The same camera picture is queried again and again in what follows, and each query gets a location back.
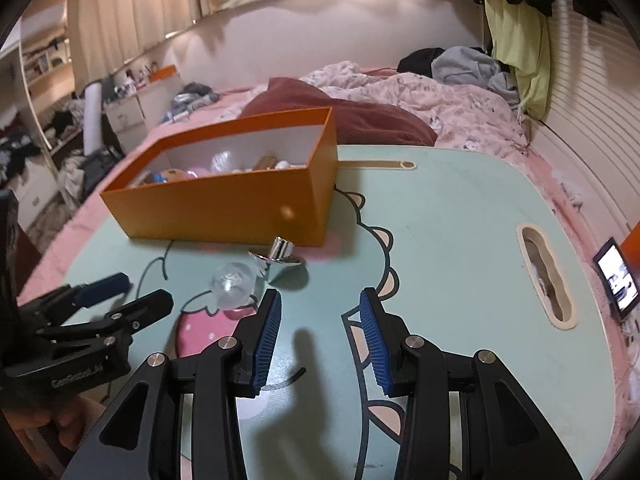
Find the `light green table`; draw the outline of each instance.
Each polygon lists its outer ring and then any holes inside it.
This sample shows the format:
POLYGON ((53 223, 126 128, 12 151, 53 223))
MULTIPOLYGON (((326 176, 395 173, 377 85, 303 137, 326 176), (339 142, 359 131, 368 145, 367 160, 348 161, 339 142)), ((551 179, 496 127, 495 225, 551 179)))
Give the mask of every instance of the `light green table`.
MULTIPOLYGON (((307 275, 278 285, 283 314, 270 389, 239 402, 249 478, 393 478, 402 402, 384 397, 366 359, 356 309, 365 286, 378 286, 386 310, 440 349, 495 351, 588 478, 612 429, 612 363, 589 283, 537 190, 503 161, 478 153, 345 146, 340 158, 410 160, 417 168, 339 172, 326 247, 302 249, 307 275), (579 318, 572 330, 553 327, 542 309, 518 246, 522 222, 538 225, 558 258, 579 318)), ((133 367, 152 352, 171 351, 176 326, 183 348, 202 348, 237 322, 212 316, 206 291, 221 264, 248 261, 246 248, 168 246, 129 240, 109 218, 68 273, 70 283, 81 283, 122 271, 136 285, 131 296, 136 288, 174 295, 172 316, 136 335, 133 367)), ((459 426, 452 394, 457 467, 459 426)))

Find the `orange panel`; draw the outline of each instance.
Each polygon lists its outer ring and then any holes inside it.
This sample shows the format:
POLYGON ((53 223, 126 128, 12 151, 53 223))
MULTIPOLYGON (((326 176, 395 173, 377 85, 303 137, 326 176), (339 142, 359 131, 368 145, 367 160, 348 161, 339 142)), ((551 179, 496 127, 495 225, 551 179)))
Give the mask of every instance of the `orange panel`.
POLYGON ((123 231, 133 238, 270 244, 281 236, 296 245, 324 241, 337 172, 330 108, 252 116, 158 140, 102 192, 123 231), (127 188, 166 150, 219 136, 318 124, 322 132, 308 166, 251 171, 127 188))
POLYGON ((176 72, 178 72, 178 69, 175 67, 175 65, 163 66, 149 76, 149 82, 155 83, 156 81, 160 81, 161 79, 166 79, 168 77, 171 77, 176 72))
POLYGON ((640 223, 620 244, 620 251, 632 269, 640 269, 640 223))

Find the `table handle hole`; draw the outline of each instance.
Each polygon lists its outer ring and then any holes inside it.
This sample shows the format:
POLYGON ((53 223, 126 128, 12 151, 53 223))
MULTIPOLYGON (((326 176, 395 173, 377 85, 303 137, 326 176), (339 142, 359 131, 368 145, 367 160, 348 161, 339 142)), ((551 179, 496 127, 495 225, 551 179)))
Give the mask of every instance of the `table handle hole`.
POLYGON ((518 226, 518 234, 529 276, 549 321, 560 330, 574 328, 578 323, 575 308, 545 236, 531 224, 518 226))

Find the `yellow-green towel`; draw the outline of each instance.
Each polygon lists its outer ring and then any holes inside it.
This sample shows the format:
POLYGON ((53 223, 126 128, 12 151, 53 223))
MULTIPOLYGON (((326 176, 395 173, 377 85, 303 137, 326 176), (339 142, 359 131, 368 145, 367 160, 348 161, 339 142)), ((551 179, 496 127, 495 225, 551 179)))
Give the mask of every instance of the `yellow-green towel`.
POLYGON ((534 119, 546 113, 551 79, 551 52, 546 18, 525 3, 484 0, 494 40, 495 59, 511 66, 518 83, 520 110, 534 119))

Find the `clear plastic ball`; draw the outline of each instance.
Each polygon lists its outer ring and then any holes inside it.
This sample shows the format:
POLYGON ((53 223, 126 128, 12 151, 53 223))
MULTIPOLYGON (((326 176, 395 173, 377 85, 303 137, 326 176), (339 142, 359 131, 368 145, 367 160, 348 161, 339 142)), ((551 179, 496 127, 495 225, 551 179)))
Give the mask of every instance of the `clear plastic ball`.
POLYGON ((220 310, 233 310, 250 303, 257 275, 246 264, 233 262, 221 266, 213 277, 211 291, 220 310))
POLYGON ((200 167, 189 168, 186 173, 188 178, 201 178, 203 176, 211 176, 211 172, 209 170, 200 167))

